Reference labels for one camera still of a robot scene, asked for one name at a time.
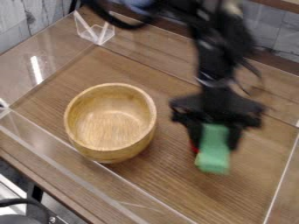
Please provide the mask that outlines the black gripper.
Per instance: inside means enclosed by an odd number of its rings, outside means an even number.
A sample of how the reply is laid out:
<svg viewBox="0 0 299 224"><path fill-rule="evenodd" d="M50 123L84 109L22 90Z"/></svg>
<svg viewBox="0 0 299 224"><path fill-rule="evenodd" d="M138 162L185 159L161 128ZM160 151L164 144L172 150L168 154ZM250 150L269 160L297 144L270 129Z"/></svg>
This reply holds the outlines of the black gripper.
<svg viewBox="0 0 299 224"><path fill-rule="evenodd" d="M169 100L172 121L182 123L190 147L200 148L202 123L218 123L228 127L228 148L238 147L244 128L261 127L265 107L238 95L229 87L204 87L201 92L181 95Z"/></svg>

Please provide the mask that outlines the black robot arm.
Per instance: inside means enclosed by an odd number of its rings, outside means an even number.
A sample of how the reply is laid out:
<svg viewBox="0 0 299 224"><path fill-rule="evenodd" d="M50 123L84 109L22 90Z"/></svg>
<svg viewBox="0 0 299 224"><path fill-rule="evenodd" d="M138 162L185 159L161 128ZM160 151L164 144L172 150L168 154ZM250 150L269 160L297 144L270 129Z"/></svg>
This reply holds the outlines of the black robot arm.
<svg viewBox="0 0 299 224"><path fill-rule="evenodd" d="M253 37L242 19L242 3L236 0L118 0L141 16L137 23L129 24L105 10L105 1L82 0L82 3L120 29L138 30L150 25L160 11L170 12L185 23L197 50L196 81L201 91L169 100L172 121L185 127L190 146L197 151L202 150L205 126L226 128L224 145L233 151L242 130L261 126L265 110L261 103L230 88L237 67L260 75L246 63L246 56L253 52Z"/></svg>

